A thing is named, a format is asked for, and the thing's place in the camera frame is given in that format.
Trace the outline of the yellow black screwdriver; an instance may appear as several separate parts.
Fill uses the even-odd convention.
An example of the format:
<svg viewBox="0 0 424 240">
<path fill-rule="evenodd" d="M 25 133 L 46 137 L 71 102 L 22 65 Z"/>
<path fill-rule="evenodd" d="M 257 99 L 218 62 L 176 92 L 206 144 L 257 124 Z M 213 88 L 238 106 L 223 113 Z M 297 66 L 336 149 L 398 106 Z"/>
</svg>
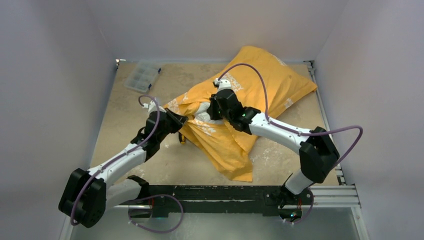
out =
<svg viewBox="0 0 424 240">
<path fill-rule="evenodd" d="M 181 132 L 178 133 L 178 140 L 179 140 L 179 143 L 182 145 L 186 143 L 186 137 Z"/>
</svg>

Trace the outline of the aluminium frame profile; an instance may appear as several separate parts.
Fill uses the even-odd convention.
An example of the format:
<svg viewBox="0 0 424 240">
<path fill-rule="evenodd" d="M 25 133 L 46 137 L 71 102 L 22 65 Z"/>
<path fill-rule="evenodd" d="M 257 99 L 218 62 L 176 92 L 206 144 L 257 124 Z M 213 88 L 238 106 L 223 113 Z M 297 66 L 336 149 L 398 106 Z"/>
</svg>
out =
<svg viewBox="0 0 424 240">
<path fill-rule="evenodd" d="M 336 165 L 342 160 L 342 157 L 339 156 Z M 309 208 L 319 207 L 319 208 L 354 208 L 359 206 L 359 198 L 356 194 L 354 194 L 354 188 L 352 186 L 338 186 L 338 187 L 327 187 L 327 186 L 319 186 L 319 187 L 311 187 L 306 188 L 311 190 L 313 194 L 312 203 L 308 206 Z M 125 205 L 129 209 L 132 209 L 134 205 L 130 205 L 127 202 L 121 203 L 119 205 Z"/>
</svg>

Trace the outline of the clear plastic organizer box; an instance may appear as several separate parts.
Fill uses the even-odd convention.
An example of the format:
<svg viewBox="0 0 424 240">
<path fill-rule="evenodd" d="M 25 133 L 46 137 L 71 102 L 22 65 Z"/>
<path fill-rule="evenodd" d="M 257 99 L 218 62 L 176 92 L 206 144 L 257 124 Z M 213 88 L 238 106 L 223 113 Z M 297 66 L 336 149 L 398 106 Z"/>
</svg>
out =
<svg viewBox="0 0 424 240">
<path fill-rule="evenodd" d="M 124 82 L 127 89 L 148 93 L 162 71 L 162 64 L 154 61 L 139 61 Z"/>
</svg>

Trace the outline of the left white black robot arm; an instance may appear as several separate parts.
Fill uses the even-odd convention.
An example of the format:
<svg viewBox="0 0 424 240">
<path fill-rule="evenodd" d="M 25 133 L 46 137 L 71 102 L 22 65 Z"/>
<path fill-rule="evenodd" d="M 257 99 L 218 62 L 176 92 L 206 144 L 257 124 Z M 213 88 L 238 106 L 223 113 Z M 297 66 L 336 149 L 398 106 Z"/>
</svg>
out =
<svg viewBox="0 0 424 240">
<path fill-rule="evenodd" d="M 58 209 L 70 217 L 71 225 L 91 228 L 112 207 L 129 201 L 146 203 L 150 198 L 147 181 L 135 175 L 122 183 L 117 180 L 152 158 L 161 142 L 169 134 L 179 132 L 187 120 L 168 108 L 152 110 L 145 126 L 120 153 L 98 166 L 77 168 L 70 174 Z"/>
</svg>

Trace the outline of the white pillow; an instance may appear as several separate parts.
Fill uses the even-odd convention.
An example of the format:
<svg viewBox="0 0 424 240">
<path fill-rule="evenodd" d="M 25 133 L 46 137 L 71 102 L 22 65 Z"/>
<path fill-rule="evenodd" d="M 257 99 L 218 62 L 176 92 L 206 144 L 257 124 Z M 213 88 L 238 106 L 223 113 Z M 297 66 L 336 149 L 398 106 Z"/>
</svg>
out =
<svg viewBox="0 0 424 240">
<path fill-rule="evenodd" d="M 223 126 L 224 121 L 222 119 L 220 120 L 212 120 L 211 116 L 207 113 L 207 110 L 210 107 L 210 102 L 201 102 L 199 105 L 199 108 L 194 113 L 194 119 L 193 122 L 197 125 L 202 126 Z"/>
</svg>

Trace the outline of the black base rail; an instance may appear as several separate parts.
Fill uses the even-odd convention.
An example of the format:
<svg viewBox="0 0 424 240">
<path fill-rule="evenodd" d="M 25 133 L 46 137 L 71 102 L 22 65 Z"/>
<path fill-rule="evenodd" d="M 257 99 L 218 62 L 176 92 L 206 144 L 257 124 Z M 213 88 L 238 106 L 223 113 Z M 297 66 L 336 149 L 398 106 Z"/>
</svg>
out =
<svg viewBox="0 0 424 240">
<path fill-rule="evenodd" d="M 146 205 L 154 218 L 170 213 L 261 214 L 296 220 L 302 207 L 310 206 L 313 194 L 304 189 L 294 195 L 279 185 L 150 185 L 129 205 Z"/>
</svg>

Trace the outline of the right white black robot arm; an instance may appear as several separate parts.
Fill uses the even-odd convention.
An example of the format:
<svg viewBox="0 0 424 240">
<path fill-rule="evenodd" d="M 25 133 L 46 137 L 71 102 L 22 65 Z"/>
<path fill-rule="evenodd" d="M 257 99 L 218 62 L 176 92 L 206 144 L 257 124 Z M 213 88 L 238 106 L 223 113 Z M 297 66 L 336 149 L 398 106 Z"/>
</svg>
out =
<svg viewBox="0 0 424 240">
<path fill-rule="evenodd" d="M 268 118 L 259 109 L 243 106 L 231 89 L 212 94 L 207 113 L 212 120 L 227 120 L 238 132 L 269 139 L 298 154 L 300 169 L 288 177 L 280 191 L 288 204 L 298 200 L 304 189 L 323 183 L 340 158 L 324 128 L 298 128 Z"/>
</svg>

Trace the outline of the orange Mickey Mouse pillowcase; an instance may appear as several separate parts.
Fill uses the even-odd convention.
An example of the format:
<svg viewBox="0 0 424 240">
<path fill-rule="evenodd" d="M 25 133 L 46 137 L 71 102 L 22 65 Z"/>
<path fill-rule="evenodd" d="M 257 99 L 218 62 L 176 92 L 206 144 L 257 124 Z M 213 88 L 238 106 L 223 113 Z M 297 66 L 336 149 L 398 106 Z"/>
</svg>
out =
<svg viewBox="0 0 424 240">
<path fill-rule="evenodd" d="M 219 73 L 231 82 L 231 88 L 245 107 L 279 117 L 291 105 L 314 92 L 317 85 L 302 76 L 265 49 L 243 46 Z M 166 104 L 166 108 L 188 121 L 180 132 L 211 161 L 217 171 L 231 181 L 251 182 L 253 164 L 248 154 L 257 137 L 235 130 L 227 121 L 222 126 L 194 123 L 194 113 L 201 102 L 210 102 L 215 94 L 214 79 L 196 84 L 186 93 Z"/>
</svg>

